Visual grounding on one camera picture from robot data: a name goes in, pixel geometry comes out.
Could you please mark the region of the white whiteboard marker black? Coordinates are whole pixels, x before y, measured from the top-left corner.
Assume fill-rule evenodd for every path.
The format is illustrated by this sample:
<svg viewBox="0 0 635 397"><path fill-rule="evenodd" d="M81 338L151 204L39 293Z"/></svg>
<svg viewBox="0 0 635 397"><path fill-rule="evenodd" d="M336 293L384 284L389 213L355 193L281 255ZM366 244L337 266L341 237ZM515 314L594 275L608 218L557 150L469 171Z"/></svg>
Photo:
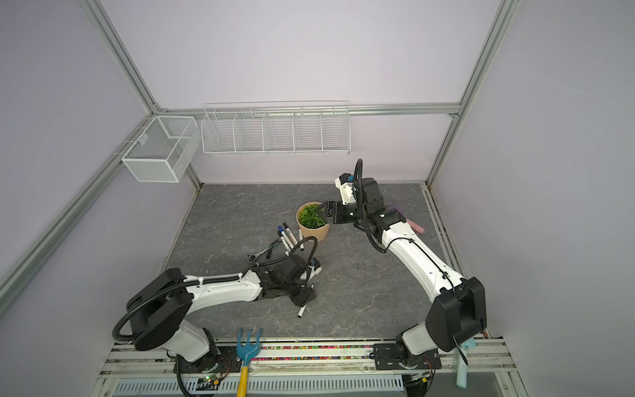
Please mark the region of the white whiteboard marker black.
<svg viewBox="0 0 635 397"><path fill-rule="evenodd" d="M289 225L287 223L283 223L283 228L286 233L286 236L289 238L289 241L291 242L291 246L292 247L297 246L298 240L293 235L291 229L289 228Z"/></svg>

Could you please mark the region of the white whiteboard marker blue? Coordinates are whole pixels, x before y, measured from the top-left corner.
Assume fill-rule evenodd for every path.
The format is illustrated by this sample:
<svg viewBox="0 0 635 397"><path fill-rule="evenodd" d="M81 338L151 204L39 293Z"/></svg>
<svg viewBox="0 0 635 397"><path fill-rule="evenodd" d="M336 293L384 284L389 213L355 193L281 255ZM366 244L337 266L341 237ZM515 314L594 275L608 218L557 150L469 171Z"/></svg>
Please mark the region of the white whiteboard marker blue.
<svg viewBox="0 0 635 397"><path fill-rule="evenodd" d="M286 244L287 250L291 251L294 247L294 243L292 242L292 240L289 238L288 234L286 233L286 231L284 230L284 228L282 226L278 226L278 231L281 234L284 243Z"/></svg>

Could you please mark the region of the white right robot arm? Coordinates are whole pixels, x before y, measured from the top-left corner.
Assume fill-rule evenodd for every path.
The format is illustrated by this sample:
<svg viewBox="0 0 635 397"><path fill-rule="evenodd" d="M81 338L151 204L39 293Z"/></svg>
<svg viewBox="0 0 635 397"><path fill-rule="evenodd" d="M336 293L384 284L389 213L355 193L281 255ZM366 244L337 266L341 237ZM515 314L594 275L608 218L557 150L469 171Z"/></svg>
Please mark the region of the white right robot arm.
<svg viewBox="0 0 635 397"><path fill-rule="evenodd" d="M417 236L398 209L385 205L377 182L363 175L363 160L335 180L341 198L318 207L323 221L350 223L363 231L378 252L394 254L411 272L431 302L426 319L395 339L407 367L429 352L451 352L486 330L486 289L448 266Z"/></svg>

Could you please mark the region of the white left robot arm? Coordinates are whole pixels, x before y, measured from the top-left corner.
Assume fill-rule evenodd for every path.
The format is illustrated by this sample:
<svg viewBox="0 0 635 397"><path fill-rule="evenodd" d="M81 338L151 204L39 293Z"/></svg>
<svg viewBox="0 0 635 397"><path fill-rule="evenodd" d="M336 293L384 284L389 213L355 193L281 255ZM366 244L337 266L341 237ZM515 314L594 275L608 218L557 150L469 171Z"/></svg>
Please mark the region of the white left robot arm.
<svg viewBox="0 0 635 397"><path fill-rule="evenodd" d="M218 357L211 332L193 326L186 317L208 307L279 297L306 306L315 296L312 279L321 264L315 258L317 238L304 238L302 243L313 245L306 259L294 246L279 259L251 263L236 274L186 276L179 268L164 271L127 302L112 339L140 352L162 348L190 363Z"/></svg>

